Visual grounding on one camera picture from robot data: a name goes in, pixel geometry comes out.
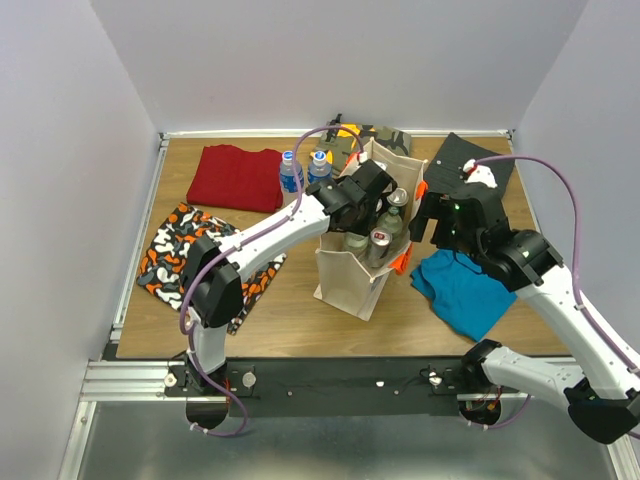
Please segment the Pocari Sweat bottle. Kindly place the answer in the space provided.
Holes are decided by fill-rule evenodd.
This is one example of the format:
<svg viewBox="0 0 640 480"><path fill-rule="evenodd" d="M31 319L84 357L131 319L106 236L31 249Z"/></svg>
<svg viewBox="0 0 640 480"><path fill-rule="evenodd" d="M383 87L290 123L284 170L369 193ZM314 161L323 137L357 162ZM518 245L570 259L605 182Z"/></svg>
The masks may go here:
<svg viewBox="0 0 640 480"><path fill-rule="evenodd" d="M291 150L286 150L282 153L279 179L284 197L296 196L304 190L305 178L303 168L299 163L293 164L293 152Z"/></svg>
<svg viewBox="0 0 640 480"><path fill-rule="evenodd" d="M313 184L319 180L332 176L332 166L324 151L315 151L311 156L307 170L308 183Z"/></svg>

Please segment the red tab can front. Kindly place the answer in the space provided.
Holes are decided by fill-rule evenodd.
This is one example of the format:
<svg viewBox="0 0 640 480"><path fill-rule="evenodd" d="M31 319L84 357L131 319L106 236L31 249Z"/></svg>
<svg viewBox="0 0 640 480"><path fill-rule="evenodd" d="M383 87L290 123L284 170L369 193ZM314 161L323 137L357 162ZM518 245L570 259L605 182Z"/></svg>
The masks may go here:
<svg viewBox="0 0 640 480"><path fill-rule="evenodd" d="M374 228L369 235L365 264L372 269L381 268L389 253L392 240L393 236L387 229L382 227Z"/></svg>

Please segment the green cap glass bottle front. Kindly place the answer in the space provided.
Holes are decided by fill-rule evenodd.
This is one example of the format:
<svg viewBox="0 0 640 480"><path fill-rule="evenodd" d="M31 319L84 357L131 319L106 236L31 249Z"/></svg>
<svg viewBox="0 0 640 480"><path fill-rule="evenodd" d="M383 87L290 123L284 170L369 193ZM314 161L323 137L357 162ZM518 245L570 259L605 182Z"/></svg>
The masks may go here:
<svg viewBox="0 0 640 480"><path fill-rule="evenodd" d="M343 250L352 253L356 258L361 258L369 245L369 237L353 232L344 234Z"/></svg>

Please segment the beige canvas tote bag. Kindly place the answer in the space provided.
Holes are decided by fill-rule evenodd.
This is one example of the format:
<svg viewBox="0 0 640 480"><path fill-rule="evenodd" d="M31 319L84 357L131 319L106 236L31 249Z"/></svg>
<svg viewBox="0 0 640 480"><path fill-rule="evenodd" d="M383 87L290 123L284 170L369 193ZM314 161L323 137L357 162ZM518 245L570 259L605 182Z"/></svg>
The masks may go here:
<svg viewBox="0 0 640 480"><path fill-rule="evenodd" d="M386 172L408 194L408 203L401 214L403 227L400 238L393 241L384 263L373 268L365 263L365 255L344 249L343 233L329 232L320 237L316 250L319 285L314 297L361 320L370 319L383 287L392 272L402 274L408 265L413 244L408 224L420 206L426 192L423 180L425 160L393 153L374 140L364 145L369 159L386 167Z"/></svg>

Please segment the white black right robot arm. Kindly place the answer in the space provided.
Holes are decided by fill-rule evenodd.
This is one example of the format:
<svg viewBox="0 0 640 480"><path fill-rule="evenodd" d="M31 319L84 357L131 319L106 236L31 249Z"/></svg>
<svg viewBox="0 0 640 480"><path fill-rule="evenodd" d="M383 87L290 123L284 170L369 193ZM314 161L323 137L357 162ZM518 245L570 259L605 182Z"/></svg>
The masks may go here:
<svg viewBox="0 0 640 480"><path fill-rule="evenodd" d="M469 390L508 387L568 413L588 437L612 444L639 424L639 354L581 293L577 276L534 230L510 227L499 194L469 183L449 194L426 192L409 223L422 240L429 221L440 249L466 253L483 273L527 303L569 349L561 367L482 340L461 359Z"/></svg>

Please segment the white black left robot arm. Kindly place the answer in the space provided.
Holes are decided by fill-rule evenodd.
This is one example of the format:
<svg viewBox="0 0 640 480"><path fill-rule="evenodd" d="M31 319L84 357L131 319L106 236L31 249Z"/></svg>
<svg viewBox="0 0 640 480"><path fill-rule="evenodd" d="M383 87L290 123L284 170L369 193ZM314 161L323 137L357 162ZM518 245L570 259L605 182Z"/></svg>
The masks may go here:
<svg viewBox="0 0 640 480"><path fill-rule="evenodd" d="M220 240L199 238L181 274L180 329L188 337L188 384L201 395L223 389L227 325L243 309L243 283L258 268L327 232L367 233L377 219L378 204L396 187L386 169L369 159L350 175L311 184L296 201L246 230Z"/></svg>

